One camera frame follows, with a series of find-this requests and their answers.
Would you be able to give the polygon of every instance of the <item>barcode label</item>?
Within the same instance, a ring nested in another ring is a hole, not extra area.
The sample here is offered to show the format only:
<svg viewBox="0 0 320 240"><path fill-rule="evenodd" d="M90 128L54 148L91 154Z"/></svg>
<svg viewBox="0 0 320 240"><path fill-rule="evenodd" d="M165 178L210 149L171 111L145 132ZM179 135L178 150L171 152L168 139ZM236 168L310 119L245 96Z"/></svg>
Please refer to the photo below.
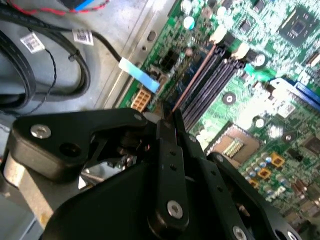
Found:
<svg viewBox="0 0 320 240"><path fill-rule="evenodd" d="M46 49L45 45L43 45L43 43L40 41L40 39L36 36L34 32L28 34L23 38L20 38L20 41L32 54Z"/></svg>
<svg viewBox="0 0 320 240"><path fill-rule="evenodd" d="M92 32L89 30L72 30L73 39L77 43L94 45L94 39L92 37Z"/></svg>

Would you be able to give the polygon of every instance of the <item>bolt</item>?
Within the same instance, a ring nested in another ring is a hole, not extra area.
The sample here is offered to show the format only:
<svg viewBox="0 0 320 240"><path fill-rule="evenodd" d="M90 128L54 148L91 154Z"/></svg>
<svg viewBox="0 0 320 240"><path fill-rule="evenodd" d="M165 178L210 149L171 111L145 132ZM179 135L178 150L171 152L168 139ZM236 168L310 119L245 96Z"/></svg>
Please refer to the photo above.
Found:
<svg viewBox="0 0 320 240"><path fill-rule="evenodd" d="M139 121L142 120L142 117L141 117L139 114L134 114L134 117L135 117L136 119L138 119Z"/></svg>
<svg viewBox="0 0 320 240"><path fill-rule="evenodd" d="M216 159L218 159L219 162L221 162L221 163L224 161L224 158L223 158L221 155L219 155L219 154L215 155L215 157L216 157Z"/></svg>
<svg viewBox="0 0 320 240"><path fill-rule="evenodd" d="M197 142L197 139L193 135L189 135L189 138L192 142Z"/></svg>
<svg viewBox="0 0 320 240"><path fill-rule="evenodd" d="M170 216L175 219L181 219L184 214L180 204L174 200L170 200L167 203L166 209L168 210L168 213L170 214Z"/></svg>
<svg viewBox="0 0 320 240"><path fill-rule="evenodd" d="M290 240L298 240L297 237L290 231L288 231L288 236L289 236Z"/></svg>
<svg viewBox="0 0 320 240"><path fill-rule="evenodd" d="M48 126L42 124L33 125L30 129L32 136L38 139L47 139L51 136L51 130Z"/></svg>
<svg viewBox="0 0 320 240"><path fill-rule="evenodd" d="M247 240L245 232L240 227L234 226L232 231L237 240Z"/></svg>

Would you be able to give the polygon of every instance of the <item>red wire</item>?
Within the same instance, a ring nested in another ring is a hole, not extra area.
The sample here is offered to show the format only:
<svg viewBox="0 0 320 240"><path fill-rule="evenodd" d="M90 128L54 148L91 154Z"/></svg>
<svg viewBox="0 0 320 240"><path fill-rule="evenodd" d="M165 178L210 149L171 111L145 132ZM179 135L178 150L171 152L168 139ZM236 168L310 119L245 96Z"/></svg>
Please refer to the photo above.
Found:
<svg viewBox="0 0 320 240"><path fill-rule="evenodd" d="M52 14L64 16L66 14L87 14L90 12L94 12L94 11L103 9L109 3L109 1L110 0L105 0L104 2L99 4L98 6L94 6L94 7L87 8L87 9L82 9L79 11L76 11L74 9L70 9L69 11L63 11L63 10L58 10L58 9L54 9L54 8L49 8L49 7L24 9L24 8L19 7L17 4L13 3L12 0L7 0L6 2L9 5L11 5L12 7L14 7L15 9L17 9L18 11L20 11L24 14L27 14L27 15L33 15L33 14L36 14L37 12L46 12L46 13L52 13Z"/></svg>

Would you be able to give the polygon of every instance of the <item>black ram slot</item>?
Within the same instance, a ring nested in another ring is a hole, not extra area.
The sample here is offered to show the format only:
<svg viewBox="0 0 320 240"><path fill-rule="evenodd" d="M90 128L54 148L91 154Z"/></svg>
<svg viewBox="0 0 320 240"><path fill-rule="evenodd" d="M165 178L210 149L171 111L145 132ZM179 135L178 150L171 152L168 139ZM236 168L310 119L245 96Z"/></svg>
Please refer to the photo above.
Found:
<svg viewBox="0 0 320 240"><path fill-rule="evenodd" d="M203 88L204 84L206 83L206 80L214 73L216 67L218 64L225 58L228 58L230 56L230 53L226 51L226 47L224 46L217 46L209 61L199 74L199 76L194 81L193 85L189 89L189 91L186 93L182 103L180 104L180 109L183 112L183 109L185 109L191 101L198 95L198 92L200 89Z"/></svg>
<svg viewBox="0 0 320 240"><path fill-rule="evenodd" d="M239 69L244 68L245 65L244 61L232 58L220 63L208 81L198 91L197 96L192 99L192 103L183 111L183 120L187 131L201 118L232 76Z"/></svg>

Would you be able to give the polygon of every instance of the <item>motherboard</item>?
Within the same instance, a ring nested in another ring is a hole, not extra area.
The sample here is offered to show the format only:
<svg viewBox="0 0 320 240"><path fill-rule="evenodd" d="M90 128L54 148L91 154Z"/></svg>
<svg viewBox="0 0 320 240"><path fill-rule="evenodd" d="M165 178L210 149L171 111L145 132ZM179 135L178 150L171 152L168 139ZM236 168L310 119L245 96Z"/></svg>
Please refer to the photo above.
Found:
<svg viewBox="0 0 320 240"><path fill-rule="evenodd" d="M320 214L318 0L178 0L121 107L179 108L296 229Z"/></svg>

